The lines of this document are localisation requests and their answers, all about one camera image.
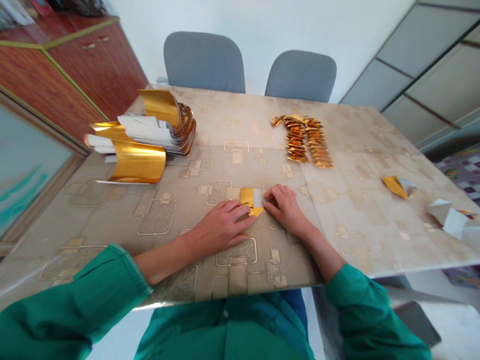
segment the green sleeve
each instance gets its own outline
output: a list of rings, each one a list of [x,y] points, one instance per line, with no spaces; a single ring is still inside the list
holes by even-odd
[[[348,264],[328,284],[347,359],[431,359],[427,345],[390,308],[386,292]]]
[[[74,281],[14,302],[0,313],[6,359],[84,359],[152,288],[132,257],[112,244]]]

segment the person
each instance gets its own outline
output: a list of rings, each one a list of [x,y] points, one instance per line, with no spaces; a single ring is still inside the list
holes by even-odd
[[[430,359],[396,316],[385,290],[348,265],[305,217],[297,193],[277,184],[265,209],[302,239],[338,309],[348,359]],[[84,359],[152,286],[199,259],[249,238],[255,216],[237,200],[216,205],[189,232],[131,257],[109,245],[74,281],[19,300],[0,313],[0,358]],[[313,359],[306,329],[281,292],[161,307],[135,359]]]

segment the hand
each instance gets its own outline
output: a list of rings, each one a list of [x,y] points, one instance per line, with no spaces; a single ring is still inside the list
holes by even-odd
[[[249,212],[250,208],[240,200],[225,200],[216,205],[197,226],[183,235],[195,257],[201,259],[249,239],[250,236],[241,232],[257,217],[252,215],[237,221]]]
[[[268,201],[265,201],[263,206],[285,229],[302,240],[314,228],[297,203],[297,193],[288,186],[277,184],[269,188],[263,198],[276,200],[278,207]]]

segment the blue jeans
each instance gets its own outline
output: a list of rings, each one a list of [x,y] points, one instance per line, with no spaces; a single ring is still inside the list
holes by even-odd
[[[280,295],[283,296],[285,301],[291,306],[293,311],[296,312],[301,320],[301,323],[305,327],[306,338],[309,338],[307,311],[305,310],[304,298],[302,297],[302,291],[300,289],[280,291]]]

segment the table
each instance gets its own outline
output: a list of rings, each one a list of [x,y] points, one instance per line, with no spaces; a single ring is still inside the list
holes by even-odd
[[[21,243],[0,263],[0,309],[70,282],[107,244],[136,255],[192,229],[218,202],[240,188],[280,183],[298,193],[312,223],[354,267],[370,277],[480,263],[480,239],[461,242],[439,227],[427,206],[436,198],[457,209],[480,209],[374,108],[172,87],[190,106],[198,129],[189,157],[168,156],[155,185],[110,185],[114,164],[93,153],[69,179]],[[141,99],[129,109],[145,111]],[[323,122],[336,168],[287,159],[278,115]],[[408,200],[381,178],[416,183]],[[155,287],[140,306],[294,289],[322,283],[298,238],[269,214],[246,230],[250,239],[204,258]]]

